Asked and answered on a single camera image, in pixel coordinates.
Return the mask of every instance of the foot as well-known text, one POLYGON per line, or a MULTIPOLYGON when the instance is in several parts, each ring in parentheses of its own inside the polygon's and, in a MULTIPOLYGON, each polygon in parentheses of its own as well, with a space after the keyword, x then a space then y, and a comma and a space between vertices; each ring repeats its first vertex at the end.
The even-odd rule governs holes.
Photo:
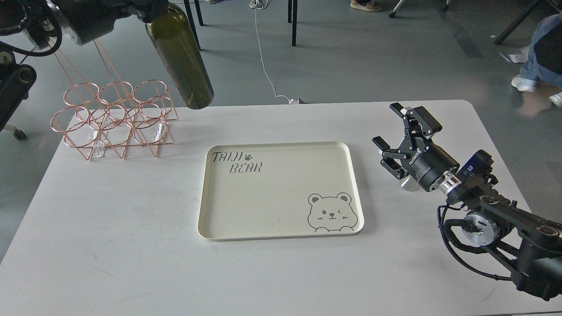
POLYGON ((366 4, 359 4, 356 0, 351 0, 350 7, 367 12, 377 12, 383 9, 382 4, 373 0, 367 2, 366 4))
POLYGON ((549 97, 550 101, 554 103, 557 107, 562 107, 562 96, 559 94, 555 94, 549 97))
POLYGON ((517 75, 511 81, 511 85, 522 92, 534 92, 537 82, 534 80, 521 78, 521 75, 517 75))

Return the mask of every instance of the white cable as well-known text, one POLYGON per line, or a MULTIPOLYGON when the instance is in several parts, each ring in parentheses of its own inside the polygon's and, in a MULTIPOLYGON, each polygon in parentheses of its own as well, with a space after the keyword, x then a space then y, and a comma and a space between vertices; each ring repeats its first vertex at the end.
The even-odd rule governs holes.
POLYGON ((260 0, 252 0, 250 1, 250 8, 252 9, 256 9, 256 10, 263 10, 265 8, 268 7, 269 4, 269 0, 267 0, 267 2, 265 4, 262 4, 260 0))
POLYGON ((259 47, 259 49, 260 49, 260 59, 261 59, 261 65, 263 66, 264 74, 265 74, 265 76, 267 77, 267 79, 268 79, 268 81, 269 81, 269 84, 271 84, 271 87, 273 88, 273 93, 275 94, 275 97, 276 97, 276 98, 278 98, 278 97, 285 97, 285 99, 287 99, 287 102, 290 102, 291 100, 289 100, 288 97, 286 97, 286 96, 284 96, 284 95, 282 95, 282 94, 281 94, 281 95, 277 95, 277 92, 275 91, 275 86, 273 85, 273 83, 272 83, 271 80, 269 79, 269 76, 268 76, 267 72, 265 71, 264 57, 263 57, 263 55, 261 54, 260 36, 259 36, 258 33, 257 33, 257 13, 256 13, 255 10, 254 10, 254 12, 253 12, 253 15, 254 15, 254 18, 255 18, 255 21, 256 21, 257 45, 258 45, 258 47, 259 47))

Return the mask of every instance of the green glass bottle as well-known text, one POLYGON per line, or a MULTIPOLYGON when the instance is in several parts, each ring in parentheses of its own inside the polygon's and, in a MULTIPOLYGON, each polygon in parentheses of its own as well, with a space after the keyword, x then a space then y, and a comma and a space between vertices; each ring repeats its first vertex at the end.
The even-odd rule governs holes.
POLYGON ((214 96, 209 75, 185 13, 168 4, 165 12, 146 31, 168 70, 183 102, 190 109, 202 109, 214 96))

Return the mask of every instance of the tray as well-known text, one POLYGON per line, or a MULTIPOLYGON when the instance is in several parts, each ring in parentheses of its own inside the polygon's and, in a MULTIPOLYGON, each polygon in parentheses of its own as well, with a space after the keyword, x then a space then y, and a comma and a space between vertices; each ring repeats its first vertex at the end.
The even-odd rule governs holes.
POLYGON ((364 224, 342 142, 215 146, 198 230, 210 240, 357 234, 364 224))

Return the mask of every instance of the bear illustration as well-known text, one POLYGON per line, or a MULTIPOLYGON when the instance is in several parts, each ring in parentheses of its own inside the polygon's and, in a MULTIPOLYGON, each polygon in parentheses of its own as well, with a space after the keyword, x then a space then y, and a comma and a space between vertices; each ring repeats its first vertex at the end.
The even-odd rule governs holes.
POLYGON ((336 197, 322 197, 313 193, 309 196, 310 227, 315 232, 353 231, 357 224, 357 214, 351 207, 351 196, 345 192, 336 197))

